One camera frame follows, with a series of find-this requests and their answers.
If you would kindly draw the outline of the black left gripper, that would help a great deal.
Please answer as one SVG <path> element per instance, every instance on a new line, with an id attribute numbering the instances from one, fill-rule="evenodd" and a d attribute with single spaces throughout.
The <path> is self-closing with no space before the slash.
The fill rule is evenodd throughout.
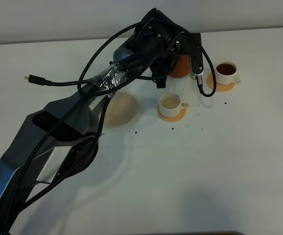
<path id="1" fill-rule="evenodd" d="M 174 70 L 178 63 L 178 54 L 171 52 L 159 56 L 150 66 L 152 81 L 156 83 L 157 89 L 166 87 L 167 76 Z"/>

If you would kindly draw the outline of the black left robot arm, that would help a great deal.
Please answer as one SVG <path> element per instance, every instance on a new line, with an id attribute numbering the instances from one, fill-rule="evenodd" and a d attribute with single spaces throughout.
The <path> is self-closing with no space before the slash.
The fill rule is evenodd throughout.
<path id="1" fill-rule="evenodd" d="M 181 29 L 157 9 L 130 29 L 133 34 L 106 69 L 61 83 L 77 86 L 77 92 L 28 115 L 0 158 L 0 235 L 9 233 L 22 210 L 92 163 L 107 106 L 119 89 L 141 79 L 146 69 L 158 88 L 165 86 L 176 65 L 172 49 Z"/>

